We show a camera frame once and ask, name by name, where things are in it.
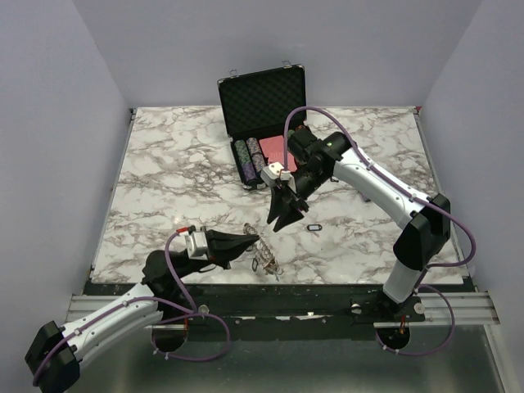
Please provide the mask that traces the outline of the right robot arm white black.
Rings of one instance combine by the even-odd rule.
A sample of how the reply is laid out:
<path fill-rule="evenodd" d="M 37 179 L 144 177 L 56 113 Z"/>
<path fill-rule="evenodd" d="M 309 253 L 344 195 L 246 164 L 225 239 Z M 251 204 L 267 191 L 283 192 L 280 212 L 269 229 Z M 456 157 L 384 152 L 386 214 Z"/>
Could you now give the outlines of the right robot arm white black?
<path fill-rule="evenodd" d="M 336 178 L 363 193 L 397 224 L 401 234 L 393 246 L 394 268 L 377 299 L 378 314 L 388 321 L 406 311 L 411 296 L 429 261 L 450 238 L 449 200 L 430 197 L 402 183 L 381 167 L 365 162 L 360 149 L 346 135 L 335 132 L 317 138 L 305 126 L 287 140 L 297 170 L 289 172 L 276 162 L 264 167 L 261 178 L 271 188 L 267 221 L 278 232 L 303 219 L 308 198 L 324 183 Z"/>

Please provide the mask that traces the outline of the silver disc keyring holder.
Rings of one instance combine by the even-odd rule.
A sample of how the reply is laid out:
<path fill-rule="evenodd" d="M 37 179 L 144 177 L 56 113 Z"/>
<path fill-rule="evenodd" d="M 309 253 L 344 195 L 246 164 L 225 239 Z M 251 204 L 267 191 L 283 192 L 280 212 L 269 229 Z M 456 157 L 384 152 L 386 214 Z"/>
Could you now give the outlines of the silver disc keyring holder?
<path fill-rule="evenodd" d="M 256 235 L 259 237 L 259 240 L 248 248 L 248 251 L 253 255 L 251 270 L 254 273 L 257 273 L 259 270 L 263 271 L 265 275 L 273 276 L 275 280 L 279 282 L 283 270 L 262 235 L 249 223 L 244 223 L 243 232 L 246 235 Z"/>

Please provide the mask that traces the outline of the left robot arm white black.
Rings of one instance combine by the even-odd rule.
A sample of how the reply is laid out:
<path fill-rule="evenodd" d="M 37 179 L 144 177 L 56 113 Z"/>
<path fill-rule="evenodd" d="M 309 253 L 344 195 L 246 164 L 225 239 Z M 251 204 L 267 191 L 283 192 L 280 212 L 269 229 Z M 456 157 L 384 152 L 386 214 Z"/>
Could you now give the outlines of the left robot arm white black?
<path fill-rule="evenodd" d="M 231 261 L 259 241 L 259 236 L 185 227 L 171 237 L 183 237 L 185 250 L 175 252 L 166 245 L 152 252 L 142 281 L 124 295 L 73 322 L 51 321 L 38 330 L 25 355 L 33 386 L 42 392 L 67 391 L 78 381 L 82 364 L 147 325 L 190 318 L 222 320 L 199 310 L 182 279 L 210 264 L 229 269 Z"/>

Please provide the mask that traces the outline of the key with black tag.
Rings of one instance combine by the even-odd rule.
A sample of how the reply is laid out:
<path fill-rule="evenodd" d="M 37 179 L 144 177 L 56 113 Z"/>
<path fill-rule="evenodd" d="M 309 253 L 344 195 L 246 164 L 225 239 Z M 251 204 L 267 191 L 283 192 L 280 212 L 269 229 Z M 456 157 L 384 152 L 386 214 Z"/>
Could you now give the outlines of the key with black tag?
<path fill-rule="evenodd" d="M 316 233 L 323 230 L 322 224 L 308 224 L 306 230 L 310 233 Z"/>

